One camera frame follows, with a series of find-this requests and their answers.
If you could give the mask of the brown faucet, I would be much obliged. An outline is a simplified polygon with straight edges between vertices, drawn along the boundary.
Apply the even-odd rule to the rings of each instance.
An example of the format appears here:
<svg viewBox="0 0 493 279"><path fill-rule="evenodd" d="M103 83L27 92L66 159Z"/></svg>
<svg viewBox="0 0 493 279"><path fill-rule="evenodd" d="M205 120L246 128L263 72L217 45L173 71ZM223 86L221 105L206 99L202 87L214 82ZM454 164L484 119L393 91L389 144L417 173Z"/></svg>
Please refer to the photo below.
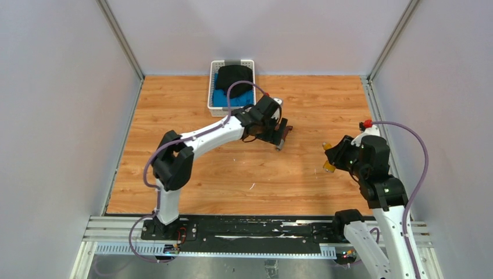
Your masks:
<svg viewBox="0 0 493 279"><path fill-rule="evenodd" d="M284 144L285 144L285 141L286 141L286 137L288 135L288 133L290 131L292 131L293 129L293 126L286 126L284 131L283 131L283 134L281 136L281 140L280 140L280 143L276 146L276 150L277 151L281 151L284 147Z"/></svg>

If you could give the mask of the yellow brass faucet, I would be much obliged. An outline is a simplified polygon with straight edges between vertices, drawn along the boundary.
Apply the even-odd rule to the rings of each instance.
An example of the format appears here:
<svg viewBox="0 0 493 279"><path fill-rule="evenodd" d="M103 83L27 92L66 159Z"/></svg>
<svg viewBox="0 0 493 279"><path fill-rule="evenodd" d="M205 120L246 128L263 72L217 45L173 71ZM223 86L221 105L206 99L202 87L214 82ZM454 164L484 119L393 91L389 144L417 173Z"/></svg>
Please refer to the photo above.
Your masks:
<svg viewBox="0 0 493 279"><path fill-rule="evenodd" d="M336 167L330 162L330 157L327 154L327 151L332 148L332 145L327 142L323 142L322 147L324 150L324 155L326 157L326 161L323 164L323 170L328 173L333 173L335 172Z"/></svg>

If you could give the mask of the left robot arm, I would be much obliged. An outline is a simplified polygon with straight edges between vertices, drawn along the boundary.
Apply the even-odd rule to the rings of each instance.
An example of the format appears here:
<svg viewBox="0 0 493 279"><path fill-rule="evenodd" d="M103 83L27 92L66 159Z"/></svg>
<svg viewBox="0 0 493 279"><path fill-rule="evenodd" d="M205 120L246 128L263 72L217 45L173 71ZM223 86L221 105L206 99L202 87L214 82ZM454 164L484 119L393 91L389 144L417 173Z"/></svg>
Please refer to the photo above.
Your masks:
<svg viewBox="0 0 493 279"><path fill-rule="evenodd" d="M156 232L163 239L178 234L175 220L179 217L180 193L191 178L194 161L233 141L260 140L279 146L287 128L282 112L283 100L265 95L256 104L235 109L209 126L182 134L170 130L163 136L149 162L158 190Z"/></svg>

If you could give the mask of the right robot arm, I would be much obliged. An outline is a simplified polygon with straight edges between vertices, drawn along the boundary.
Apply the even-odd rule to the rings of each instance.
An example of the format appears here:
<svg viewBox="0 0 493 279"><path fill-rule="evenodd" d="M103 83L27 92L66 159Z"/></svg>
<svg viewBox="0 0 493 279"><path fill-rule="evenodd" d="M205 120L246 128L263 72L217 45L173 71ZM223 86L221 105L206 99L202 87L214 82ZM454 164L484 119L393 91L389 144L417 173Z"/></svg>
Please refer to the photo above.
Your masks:
<svg viewBox="0 0 493 279"><path fill-rule="evenodd" d="M356 209L339 211L332 226L334 238L349 241L372 278L427 278L405 209L408 196L402 182L390 174L390 148L383 137L345 136L336 146L324 144L329 171L343 170L356 179L383 235L381 249Z"/></svg>

